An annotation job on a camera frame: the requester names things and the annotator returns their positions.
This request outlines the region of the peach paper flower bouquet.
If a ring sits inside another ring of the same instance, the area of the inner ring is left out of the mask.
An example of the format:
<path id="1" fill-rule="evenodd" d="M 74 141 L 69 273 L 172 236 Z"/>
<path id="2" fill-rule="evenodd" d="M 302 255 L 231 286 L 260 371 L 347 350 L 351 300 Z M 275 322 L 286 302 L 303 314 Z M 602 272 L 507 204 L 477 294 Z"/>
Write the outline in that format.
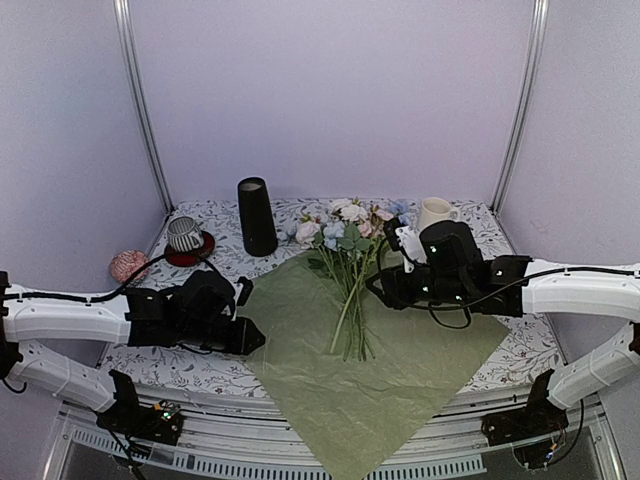
<path id="1" fill-rule="evenodd" d="M 303 213 L 299 219 L 276 229 L 279 241 L 313 250 L 309 267 L 336 283 L 341 312 L 330 351 L 336 351 L 340 337 L 345 335 L 345 359 L 355 357 L 364 361 L 374 356 L 367 338 L 362 301 L 365 281 L 385 251 L 383 227 L 391 220 L 398 220 L 402 226 L 410 223 L 406 201 L 381 205 L 359 198 L 339 198 L 330 201 L 323 214 Z"/>

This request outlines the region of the green and peach wrapping paper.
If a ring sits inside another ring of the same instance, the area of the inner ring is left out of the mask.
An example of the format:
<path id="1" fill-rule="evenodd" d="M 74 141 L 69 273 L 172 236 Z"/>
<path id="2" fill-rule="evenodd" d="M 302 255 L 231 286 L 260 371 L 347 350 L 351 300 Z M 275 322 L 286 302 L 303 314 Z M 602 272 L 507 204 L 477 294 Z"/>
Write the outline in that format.
<path id="1" fill-rule="evenodd" d="M 363 310 L 374 356 L 345 359 L 345 335 L 331 352 L 340 295 L 303 254 L 257 277 L 242 310 L 266 338 L 248 367 L 336 479 L 361 479 L 393 455 L 508 335 L 492 316 L 431 317 L 372 295 Z"/>

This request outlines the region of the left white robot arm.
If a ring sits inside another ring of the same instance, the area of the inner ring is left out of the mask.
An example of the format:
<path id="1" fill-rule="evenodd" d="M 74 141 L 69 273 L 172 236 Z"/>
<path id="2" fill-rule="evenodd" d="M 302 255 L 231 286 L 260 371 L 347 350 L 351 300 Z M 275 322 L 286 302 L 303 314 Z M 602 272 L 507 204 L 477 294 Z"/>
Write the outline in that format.
<path id="1" fill-rule="evenodd" d="M 232 283 L 217 270 L 192 273 L 180 286 L 123 287 L 108 294 L 38 292 L 1 276 L 1 376 L 21 380 L 94 412 L 108 410 L 128 434 L 148 426 L 128 377 L 112 376 L 55 351 L 60 343 L 101 342 L 127 347 L 190 346 L 246 356 L 265 343 L 255 323 L 239 314 L 253 284 Z"/>

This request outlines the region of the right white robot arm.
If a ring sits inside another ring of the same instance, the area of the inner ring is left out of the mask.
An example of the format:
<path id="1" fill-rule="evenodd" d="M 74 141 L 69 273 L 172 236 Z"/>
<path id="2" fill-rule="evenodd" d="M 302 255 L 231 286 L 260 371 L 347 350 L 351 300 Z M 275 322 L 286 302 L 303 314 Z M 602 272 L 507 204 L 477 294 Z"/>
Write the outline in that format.
<path id="1" fill-rule="evenodd" d="M 554 331 L 562 344 L 574 346 L 573 358 L 536 381 L 541 397 L 517 415 L 524 435 L 539 435 L 556 409 L 638 373 L 637 264 L 572 265 L 514 254 L 486 259 L 461 221 L 417 232 L 394 219 L 385 222 L 383 234 L 403 263 L 381 269 L 369 289 L 390 308 L 569 321 Z"/>

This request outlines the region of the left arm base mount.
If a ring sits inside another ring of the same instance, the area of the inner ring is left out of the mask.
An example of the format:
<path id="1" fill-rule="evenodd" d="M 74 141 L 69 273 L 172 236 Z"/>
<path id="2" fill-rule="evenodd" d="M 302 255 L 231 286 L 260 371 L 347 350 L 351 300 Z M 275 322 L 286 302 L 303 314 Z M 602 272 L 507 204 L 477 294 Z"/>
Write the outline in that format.
<path id="1" fill-rule="evenodd" d="M 180 407 L 166 400 L 143 406 L 128 375 L 111 370 L 109 376 L 114 381 L 115 403 L 96 413 L 96 424 L 125 437 L 176 446 L 184 424 Z"/>

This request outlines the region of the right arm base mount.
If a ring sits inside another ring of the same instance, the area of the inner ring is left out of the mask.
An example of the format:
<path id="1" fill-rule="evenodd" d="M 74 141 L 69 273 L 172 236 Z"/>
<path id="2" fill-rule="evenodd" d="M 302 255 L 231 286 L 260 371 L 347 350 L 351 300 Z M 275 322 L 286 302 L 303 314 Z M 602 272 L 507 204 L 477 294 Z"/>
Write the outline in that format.
<path id="1" fill-rule="evenodd" d="M 569 425 L 566 411 L 556 407 L 547 399 L 548 384 L 553 373 L 554 371 L 550 369 L 536 378 L 523 407 L 482 417 L 481 432 L 490 446 L 555 433 L 563 437 Z M 558 440 L 547 438 L 539 444 L 515 448 L 514 455 L 526 469 L 537 470 L 551 463 L 558 447 Z"/>

